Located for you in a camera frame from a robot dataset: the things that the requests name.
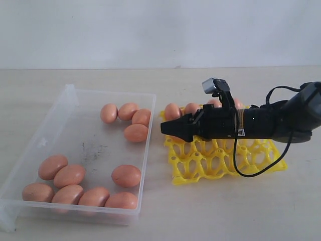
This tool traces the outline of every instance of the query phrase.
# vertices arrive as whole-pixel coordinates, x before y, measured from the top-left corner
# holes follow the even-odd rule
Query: table surface
[[[157,113],[169,102],[206,103],[210,96],[201,83],[209,77],[226,79],[232,95],[244,104],[261,105],[277,85],[299,87],[321,80],[321,67],[0,71],[0,185],[65,84],[157,95],[139,222],[116,226],[18,218],[17,231],[0,232],[0,239],[319,240],[321,129],[310,142],[290,147],[286,171],[172,185]],[[291,91],[277,90],[271,101],[292,96]],[[285,147],[276,145],[280,151]]]

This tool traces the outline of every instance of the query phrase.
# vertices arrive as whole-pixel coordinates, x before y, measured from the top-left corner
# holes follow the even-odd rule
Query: white wall
[[[320,0],[2,0],[0,68],[321,64]]]

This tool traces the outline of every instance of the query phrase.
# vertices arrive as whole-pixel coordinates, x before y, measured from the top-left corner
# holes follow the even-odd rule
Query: small camera
[[[212,94],[213,97],[218,97],[221,91],[230,91],[224,79],[209,78],[202,83],[202,87],[206,94]]]

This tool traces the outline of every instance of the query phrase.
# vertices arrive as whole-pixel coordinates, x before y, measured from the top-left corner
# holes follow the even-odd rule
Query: plastic egg crate
[[[0,190],[0,227],[5,231],[14,231],[18,216],[124,225],[137,221],[155,101],[154,94],[81,90],[66,85]],[[105,104],[114,103],[119,108],[128,102],[151,111],[148,136],[144,142],[131,143],[126,140],[124,130],[131,124],[130,121],[107,125],[100,119],[100,111]],[[85,167],[86,175],[80,184],[85,192],[97,186],[107,188],[110,195],[131,192],[138,197],[137,208],[23,201],[22,190],[26,185],[44,182],[38,176],[39,165],[57,153],[68,157],[69,164]],[[134,165],[141,170],[139,185],[133,188],[115,185],[111,173],[123,164]],[[53,186],[52,181],[45,183]]]
[[[159,116],[166,121],[164,111]],[[205,142],[199,137],[186,143],[182,139],[165,135],[164,145],[168,148],[168,162],[173,167],[175,185],[198,182],[201,178],[219,179],[224,175],[239,176],[233,165],[234,140]],[[274,162],[280,153],[272,140],[238,140],[236,162],[239,170],[251,174]],[[282,159],[266,171],[283,171],[287,164]]]

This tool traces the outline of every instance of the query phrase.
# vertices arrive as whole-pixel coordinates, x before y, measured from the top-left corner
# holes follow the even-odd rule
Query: egg tray cup
[[[165,111],[159,117],[166,121]],[[174,185],[196,183],[201,178],[220,179],[224,175],[240,176],[233,165],[234,140],[212,139],[209,142],[194,137],[191,143],[165,135],[164,146],[168,147],[168,162],[173,166]],[[236,162],[238,169],[245,174],[262,170],[274,162],[280,153],[272,140],[238,140]],[[284,159],[266,173],[284,171],[287,164]]]

